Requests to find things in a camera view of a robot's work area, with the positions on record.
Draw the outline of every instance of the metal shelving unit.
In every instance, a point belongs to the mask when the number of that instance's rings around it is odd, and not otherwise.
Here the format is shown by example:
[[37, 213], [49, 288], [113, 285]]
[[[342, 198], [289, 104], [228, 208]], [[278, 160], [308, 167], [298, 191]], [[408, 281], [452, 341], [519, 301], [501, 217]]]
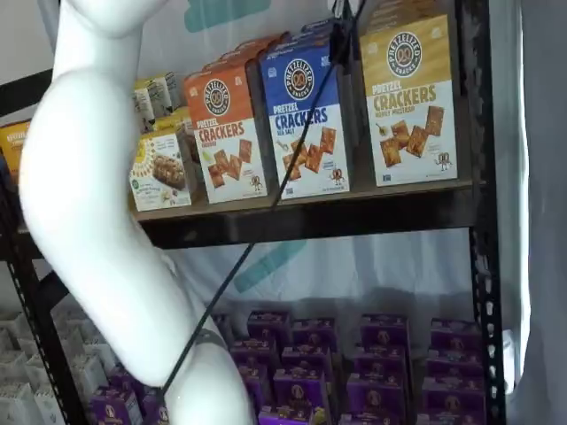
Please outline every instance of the metal shelving unit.
[[[472, 302], [482, 328], [487, 424], [506, 423], [502, 361], [501, 288], [496, 211], [490, 16], [487, 0], [455, 0], [462, 113], [457, 119], [460, 177], [386, 189], [364, 185], [354, 191], [282, 202], [270, 213], [270, 199], [139, 213], [153, 243], [163, 249], [227, 243], [268, 242], [442, 228], [468, 228]], [[0, 115], [36, 103], [50, 72], [0, 88]], [[70, 424], [86, 424], [63, 350], [50, 316], [66, 292], [51, 273], [40, 282], [32, 259], [41, 254], [21, 224], [15, 196], [0, 185], [0, 259], [7, 261], [23, 310], [61, 410]]]

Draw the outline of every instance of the yellow cracker box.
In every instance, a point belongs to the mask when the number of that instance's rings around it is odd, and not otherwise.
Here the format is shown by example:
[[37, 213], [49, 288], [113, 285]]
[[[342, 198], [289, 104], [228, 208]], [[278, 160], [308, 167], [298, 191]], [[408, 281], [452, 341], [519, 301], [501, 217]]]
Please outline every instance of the yellow cracker box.
[[457, 177], [447, 16], [361, 38], [377, 186]]

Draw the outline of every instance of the black metal shelf frame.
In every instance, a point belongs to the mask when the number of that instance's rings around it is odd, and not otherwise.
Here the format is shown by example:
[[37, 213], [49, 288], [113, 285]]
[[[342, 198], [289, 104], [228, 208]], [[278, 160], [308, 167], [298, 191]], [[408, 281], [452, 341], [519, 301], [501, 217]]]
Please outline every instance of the black metal shelf frame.
[[[496, 207], [490, 15], [488, 0], [455, 0], [462, 92], [470, 110], [470, 187], [407, 195], [282, 205], [265, 211], [225, 212], [143, 222], [152, 242], [164, 249], [221, 243], [269, 242], [315, 237], [468, 228], [472, 301], [482, 328], [488, 425], [506, 423], [500, 263]], [[50, 71], [0, 87], [0, 115], [39, 101]], [[67, 293], [50, 273], [40, 282], [32, 258], [41, 256], [29, 235], [18, 232], [19, 207], [0, 183], [0, 258], [8, 263], [59, 406], [69, 424], [86, 424], [50, 310]], [[278, 226], [259, 225], [261, 220]]]

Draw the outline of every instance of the cracker image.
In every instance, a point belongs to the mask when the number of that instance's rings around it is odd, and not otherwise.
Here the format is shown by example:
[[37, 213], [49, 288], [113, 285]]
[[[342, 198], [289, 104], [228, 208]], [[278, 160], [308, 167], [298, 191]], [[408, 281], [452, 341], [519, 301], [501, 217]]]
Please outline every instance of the cracker image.
[[218, 164], [212, 164], [209, 166], [209, 174], [211, 175], [211, 181], [215, 189], [224, 186], [224, 179], [222, 178], [222, 171]]
[[406, 151], [421, 158], [423, 149], [425, 149], [425, 144], [427, 143], [427, 137], [427, 131], [419, 126], [414, 126], [414, 129], [411, 132], [411, 136], [409, 137], [408, 147], [406, 148]]
[[[291, 142], [291, 148], [293, 149], [294, 152], [296, 149], [298, 149], [298, 144], [299, 144], [299, 140], [296, 140], [295, 142]], [[305, 142], [303, 142], [303, 145], [301, 146], [301, 150], [299, 151], [298, 160], [296, 161], [295, 164], [296, 166], [302, 166], [303, 164], [305, 164], [306, 161], [307, 161], [307, 148], [305, 147]]]
[[321, 131], [321, 150], [332, 155], [335, 150], [335, 139], [337, 138], [337, 130], [334, 128], [323, 127]]
[[246, 139], [240, 139], [240, 149], [238, 151], [238, 156], [245, 163], [250, 164], [252, 157], [252, 142]]
[[401, 163], [399, 143], [395, 138], [383, 140], [380, 142], [380, 148], [382, 149], [384, 162], [388, 168]]
[[174, 158], [156, 155], [153, 160], [153, 178], [174, 189], [185, 188], [183, 164]]
[[309, 152], [307, 153], [307, 161], [305, 163], [305, 168], [309, 168], [314, 173], [319, 173], [321, 158], [322, 158], [322, 149], [312, 144], [311, 146], [309, 146]]
[[230, 155], [229, 171], [227, 175], [232, 177], [234, 180], [240, 180], [240, 170], [242, 169], [242, 159], [235, 155]]
[[443, 127], [443, 116], [445, 115], [445, 108], [440, 106], [430, 106], [427, 110], [427, 123], [425, 124], [425, 131], [430, 135], [441, 135], [441, 128]]
[[[289, 155], [284, 156], [283, 159], [283, 164], [285, 165], [285, 171], [287, 171], [287, 169], [290, 167], [290, 163], [291, 163], [291, 157], [293, 156], [292, 153], [290, 153]], [[299, 170], [299, 165], [296, 162], [295, 166], [293, 166], [293, 169], [291, 170], [291, 174], [290, 174], [290, 180], [297, 180], [301, 178], [301, 172]]]
[[216, 165], [219, 167], [221, 173], [227, 173], [229, 171], [229, 159], [227, 158], [227, 152], [224, 149], [214, 153], [214, 160]]

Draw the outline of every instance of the orange cracker box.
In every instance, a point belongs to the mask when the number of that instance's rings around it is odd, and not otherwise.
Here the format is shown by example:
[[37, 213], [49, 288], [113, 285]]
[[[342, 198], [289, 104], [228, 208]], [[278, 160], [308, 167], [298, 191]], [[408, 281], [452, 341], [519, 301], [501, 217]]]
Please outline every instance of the orange cracker box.
[[209, 202], [266, 196], [273, 159], [256, 59], [212, 66], [184, 86]]

